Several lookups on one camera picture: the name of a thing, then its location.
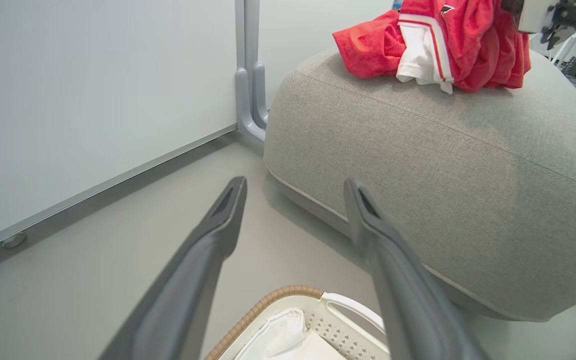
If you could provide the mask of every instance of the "woven rope trim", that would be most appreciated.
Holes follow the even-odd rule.
[[[205,357],[204,360],[218,360],[224,355],[226,349],[228,349],[235,339],[243,333],[244,330],[254,321],[254,319],[263,312],[270,304],[283,299],[288,296],[309,296],[315,299],[321,299],[324,294],[323,290],[317,289],[316,287],[306,286],[306,285],[290,285],[284,286],[280,289],[274,290],[267,294],[261,301],[256,303],[252,309],[250,309],[241,320],[231,328],[226,336],[224,336],[221,341],[215,346],[210,353]]]

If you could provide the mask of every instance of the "white cloth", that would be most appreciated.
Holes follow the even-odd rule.
[[[235,360],[345,360],[312,330],[304,312],[289,309],[274,315],[237,354]]]
[[[397,79],[409,82],[416,79],[419,85],[439,84],[442,91],[452,94],[453,84],[442,79],[435,62],[435,43],[430,28],[399,25],[406,43],[397,68]]]

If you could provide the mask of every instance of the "gray fabric ottoman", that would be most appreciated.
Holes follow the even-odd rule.
[[[316,55],[283,80],[263,159],[345,234],[343,182],[360,178],[455,303],[547,321],[576,304],[576,90],[531,57],[521,89],[448,95]]]

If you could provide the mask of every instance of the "red stripe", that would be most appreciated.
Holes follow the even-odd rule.
[[[425,25],[426,27],[428,27],[430,29],[430,34],[432,34],[432,43],[434,44],[434,57],[435,57],[435,59],[437,59],[437,64],[439,65],[439,76],[441,76],[441,79],[443,79],[445,82],[446,78],[444,77],[444,71],[442,71],[442,62],[441,62],[441,60],[439,60],[439,49],[437,48],[437,37],[435,36],[435,30],[433,30],[433,26],[427,22],[406,20],[403,18],[399,18],[399,22],[400,23],[412,23],[412,24],[417,24],[417,25]]]

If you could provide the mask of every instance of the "white plastic basket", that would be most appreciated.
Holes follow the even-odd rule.
[[[302,310],[307,328],[326,340],[346,359],[390,360],[388,346],[333,306],[355,312],[382,333],[386,333],[382,318],[357,301],[314,287],[286,286],[259,301],[212,349],[205,360],[234,360],[270,317],[288,309]]]

